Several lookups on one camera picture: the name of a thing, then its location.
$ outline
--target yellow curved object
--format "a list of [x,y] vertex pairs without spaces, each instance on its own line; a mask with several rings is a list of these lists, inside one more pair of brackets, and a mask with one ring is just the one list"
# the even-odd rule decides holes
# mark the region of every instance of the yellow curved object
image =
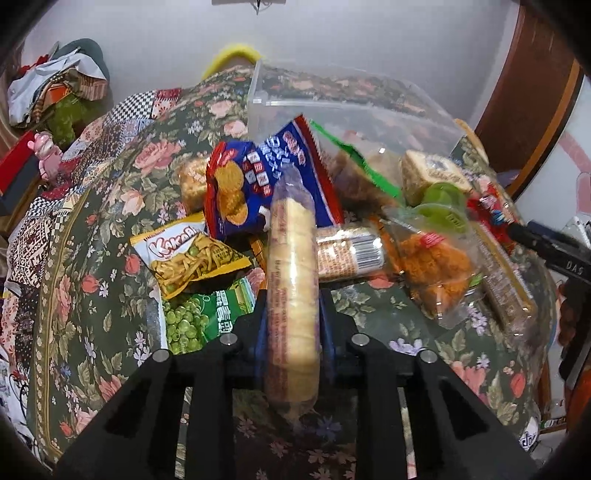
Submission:
[[209,67],[205,70],[205,73],[201,79],[205,80],[207,77],[219,72],[224,65],[236,57],[243,57],[252,64],[255,64],[256,61],[261,58],[261,54],[258,53],[254,48],[242,43],[229,45],[217,54],[217,56],[213,59],[213,62],[211,62]]

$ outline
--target green sealing strip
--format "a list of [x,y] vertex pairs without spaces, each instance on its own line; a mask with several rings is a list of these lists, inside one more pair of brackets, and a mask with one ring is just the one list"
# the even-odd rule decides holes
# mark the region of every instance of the green sealing strip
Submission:
[[402,195],[402,190],[392,185],[384,176],[380,175],[374,169],[372,169],[366,160],[364,159],[363,155],[357,151],[357,149],[348,143],[342,142],[334,135],[328,133],[323,127],[319,124],[314,122],[313,120],[310,121],[310,126],[314,129],[318,130],[319,133],[324,135],[328,138],[332,143],[334,143],[337,147],[341,150],[347,152],[351,159],[363,169],[363,171],[367,174],[371,182],[376,185],[380,190],[382,190],[387,195],[390,195],[393,198],[398,198]]

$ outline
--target barcode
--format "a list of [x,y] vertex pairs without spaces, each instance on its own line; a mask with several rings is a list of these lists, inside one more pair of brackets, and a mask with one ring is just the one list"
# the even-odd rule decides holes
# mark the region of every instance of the barcode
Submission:
[[354,237],[351,241],[351,253],[357,263],[359,274],[374,271],[384,266],[384,254],[381,247],[374,244],[374,236]]

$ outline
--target long bread in plastic wrapper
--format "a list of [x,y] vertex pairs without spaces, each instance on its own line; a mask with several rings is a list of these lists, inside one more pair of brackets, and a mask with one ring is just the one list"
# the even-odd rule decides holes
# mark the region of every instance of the long bread in plastic wrapper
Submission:
[[265,393],[295,423],[318,395],[318,259],[314,200],[295,167],[283,173],[271,203]]
[[472,222],[480,251],[486,295],[506,333],[521,336],[537,318],[538,307],[503,247],[478,222]]

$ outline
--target red label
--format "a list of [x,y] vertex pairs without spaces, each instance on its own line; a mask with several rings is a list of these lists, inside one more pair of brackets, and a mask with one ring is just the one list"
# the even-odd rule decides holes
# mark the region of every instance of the red label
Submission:
[[436,233],[425,233],[421,237],[421,244],[425,248],[431,248],[431,247],[434,247],[435,245],[443,242],[444,240],[445,239],[441,235],[438,235]]
[[233,160],[236,157],[236,155],[238,155],[238,150],[236,150],[236,148],[230,148],[229,150],[226,150],[224,153],[222,153],[222,158],[220,158],[220,167],[223,167],[230,160]]

